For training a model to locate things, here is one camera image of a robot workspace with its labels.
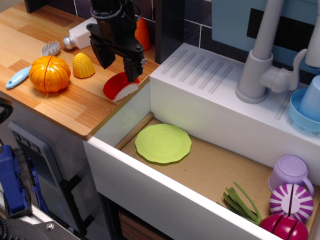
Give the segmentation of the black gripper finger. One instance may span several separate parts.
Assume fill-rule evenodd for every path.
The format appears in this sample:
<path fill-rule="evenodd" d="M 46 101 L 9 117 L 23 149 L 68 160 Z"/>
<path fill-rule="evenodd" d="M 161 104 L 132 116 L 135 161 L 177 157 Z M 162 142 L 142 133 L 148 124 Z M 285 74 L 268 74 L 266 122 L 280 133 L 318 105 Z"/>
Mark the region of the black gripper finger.
<path fill-rule="evenodd" d="M 116 60 L 115 54 L 104 43 L 91 40 L 90 44 L 95 57 L 104 69 L 108 68 Z"/>
<path fill-rule="evenodd" d="M 143 74 L 144 59 L 132 59 L 125 57 L 123 59 L 124 72 L 129 82 L 134 82 L 140 75 Z"/>

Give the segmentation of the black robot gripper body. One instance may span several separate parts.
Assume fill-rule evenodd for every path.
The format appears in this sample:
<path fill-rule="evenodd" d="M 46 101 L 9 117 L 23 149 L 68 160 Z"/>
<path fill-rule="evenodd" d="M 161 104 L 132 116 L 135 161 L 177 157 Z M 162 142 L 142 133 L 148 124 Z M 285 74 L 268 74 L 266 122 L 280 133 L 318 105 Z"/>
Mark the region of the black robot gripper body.
<path fill-rule="evenodd" d="M 90 41 L 105 44 L 116 55 L 143 59 L 144 48 L 135 37 L 141 10 L 133 0 L 92 0 L 91 16 L 96 24 L 89 24 Z"/>

